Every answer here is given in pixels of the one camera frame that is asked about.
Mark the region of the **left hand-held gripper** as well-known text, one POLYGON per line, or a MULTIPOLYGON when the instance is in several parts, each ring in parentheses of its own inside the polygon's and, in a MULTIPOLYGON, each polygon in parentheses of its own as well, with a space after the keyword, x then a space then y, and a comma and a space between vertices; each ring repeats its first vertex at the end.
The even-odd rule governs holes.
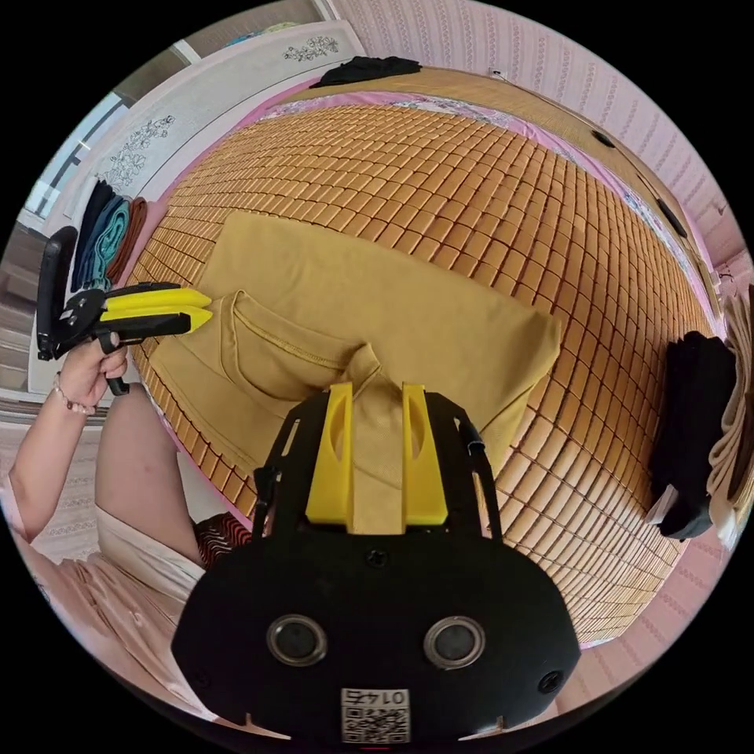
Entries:
POLYGON ((112 335, 117 336, 119 345, 130 346, 194 332, 212 318, 213 313, 204 309, 209 304, 206 295, 173 283, 144 282, 111 291, 82 291, 57 314, 57 356, 94 339, 113 345, 112 335))

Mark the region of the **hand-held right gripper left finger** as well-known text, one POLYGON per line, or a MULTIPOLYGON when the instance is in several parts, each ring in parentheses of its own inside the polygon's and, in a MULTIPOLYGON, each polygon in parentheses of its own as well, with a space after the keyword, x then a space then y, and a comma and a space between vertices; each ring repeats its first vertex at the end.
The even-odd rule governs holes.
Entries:
POLYGON ((313 525, 353 524, 353 385, 331 386, 306 517, 313 525))

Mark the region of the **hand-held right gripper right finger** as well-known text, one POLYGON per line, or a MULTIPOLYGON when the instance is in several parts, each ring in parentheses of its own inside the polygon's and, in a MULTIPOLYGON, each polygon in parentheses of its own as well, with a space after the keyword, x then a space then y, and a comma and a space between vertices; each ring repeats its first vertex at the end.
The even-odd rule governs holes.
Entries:
POLYGON ((422 385, 402 386, 402 416, 403 523, 443 525, 448 508, 422 385))

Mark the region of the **person's left hand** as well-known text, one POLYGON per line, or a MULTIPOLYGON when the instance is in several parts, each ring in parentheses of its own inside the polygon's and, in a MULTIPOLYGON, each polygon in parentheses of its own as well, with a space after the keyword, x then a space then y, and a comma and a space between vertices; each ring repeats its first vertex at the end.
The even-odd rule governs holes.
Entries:
POLYGON ((104 343, 98 339, 87 341, 66 355, 54 392, 69 411, 92 415, 108 382, 121 379, 126 370, 127 348, 112 333, 104 343))

